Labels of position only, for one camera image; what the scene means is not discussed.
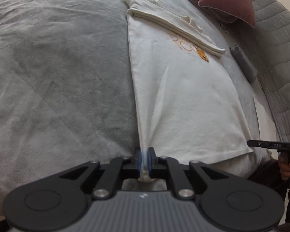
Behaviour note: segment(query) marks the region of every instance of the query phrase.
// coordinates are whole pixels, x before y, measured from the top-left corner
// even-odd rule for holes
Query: gray blanket
[[[161,1],[228,49],[218,24],[188,0]],[[19,185],[132,155],[139,144],[127,8],[123,0],[0,0],[0,213]],[[222,63],[258,138],[253,90],[229,51]],[[256,150],[217,166],[247,177],[265,157]]]

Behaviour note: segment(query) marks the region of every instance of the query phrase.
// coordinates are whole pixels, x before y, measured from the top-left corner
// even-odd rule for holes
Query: gray quilted headboard
[[[279,137],[290,140],[290,12],[276,0],[252,0],[256,27],[243,22],[232,31],[249,59],[268,100]]]

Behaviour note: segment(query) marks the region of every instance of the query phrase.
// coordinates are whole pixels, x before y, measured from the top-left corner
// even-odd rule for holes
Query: circular button
[[[35,211],[47,211],[57,207],[59,203],[60,195],[50,190],[35,191],[25,198],[27,207]]]
[[[228,205],[238,211],[254,211],[261,207],[262,198],[250,191],[236,191],[227,196]]]

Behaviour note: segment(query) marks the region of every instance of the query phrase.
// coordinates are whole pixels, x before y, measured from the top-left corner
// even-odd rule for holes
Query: human hand
[[[283,156],[280,156],[278,158],[278,166],[280,168],[280,174],[281,174],[281,178],[283,181],[286,181],[287,179],[290,178],[290,163],[288,164],[288,162],[285,163],[285,160],[283,158]]]

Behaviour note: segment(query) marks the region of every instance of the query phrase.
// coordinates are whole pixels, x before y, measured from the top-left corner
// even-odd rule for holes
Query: gray cylindrical object
[[[238,66],[242,70],[248,82],[252,84],[257,78],[258,74],[256,67],[251,63],[246,54],[238,45],[235,45],[233,49],[230,48],[230,52],[234,59],[237,61]]]

